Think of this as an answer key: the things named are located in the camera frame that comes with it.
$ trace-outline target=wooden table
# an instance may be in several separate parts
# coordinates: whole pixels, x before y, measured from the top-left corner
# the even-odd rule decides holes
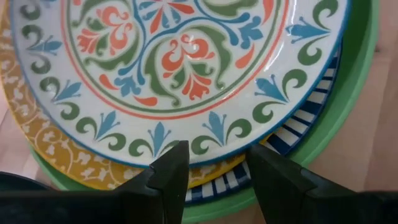
[[[0,0],[0,11],[4,2]],[[398,1],[382,0],[380,9],[380,36],[369,78],[344,126],[310,165],[312,171],[353,190],[398,190]],[[30,155],[3,94],[0,91],[0,170],[51,184]],[[265,221],[253,205],[206,223]]]

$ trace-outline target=white patterned plate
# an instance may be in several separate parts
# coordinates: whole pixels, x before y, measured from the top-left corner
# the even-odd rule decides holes
[[[13,0],[14,45],[60,129],[148,166],[178,140],[192,165],[279,127],[333,57],[349,0]]]

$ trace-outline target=blue and white striped rim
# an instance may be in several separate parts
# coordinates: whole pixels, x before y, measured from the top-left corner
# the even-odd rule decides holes
[[[341,50],[342,45],[336,51],[328,70],[318,86],[312,91],[300,109],[276,133],[269,137],[265,143],[268,148],[285,156],[295,150],[304,139],[325,107],[333,89],[340,64]],[[185,197],[185,203],[203,203],[223,197],[249,186],[250,180],[249,167],[244,161],[221,177],[189,189]]]

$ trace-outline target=plate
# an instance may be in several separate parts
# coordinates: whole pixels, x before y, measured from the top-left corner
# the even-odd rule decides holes
[[[340,49],[329,64],[326,74],[321,82],[312,92],[307,101],[298,111],[281,127],[278,132],[272,134],[267,141],[261,142],[276,152],[287,155],[292,152],[298,144],[304,139],[310,128],[315,124],[318,116],[322,112],[326,101],[333,89],[333,84],[340,63]],[[210,200],[225,197],[233,192],[237,192],[250,184],[250,173],[248,165],[245,162],[238,164],[232,171],[212,180],[211,182],[199,185],[187,191],[186,204],[204,203]]]
[[[117,164],[82,149],[49,121],[34,100],[16,62],[7,13],[3,14],[0,25],[0,33],[3,34],[0,37],[3,46],[0,53],[2,86],[16,122],[37,152],[60,172],[95,189],[117,187],[140,173],[141,169]],[[191,168],[189,188],[221,176],[243,160],[244,156],[237,155],[216,164]]]
[[[270,134],[320,80],[348,16],[348,0],[11,2],[45,114],[137,167],[180,139],[197,166]]]
[[[352,0],[353,12],[345,32],[342,61],[333,93],[328,106],[308,133],[307,140],[289,154],[289,157],[303,166],[309,165],[327,146],[343,125],[361,93],[372,63],[378,37],[379,1]],[[42,166],[53,182],[62,190],[85,190],[51,166]],[[187,207],[183,223],[197,223],[214,220],[236,213],[256,202],[252,188],[242,190],[220,200]]]

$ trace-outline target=green plate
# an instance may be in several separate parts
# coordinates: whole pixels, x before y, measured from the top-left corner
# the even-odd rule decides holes
[[[318,123],[291,159],[307,166],[326,147],[343,125],[366,81],[372,62],[378,32],[378,0],[352,0],[351,18],[344,36],[343,56],[335,90],[318,119]],[[33,153],[54,184],[62,190],[89,190],[53,169]],[[185,223],[203,222],[242,210],[256,201],[253,189],[218,201],[188,207],[184,211]]]

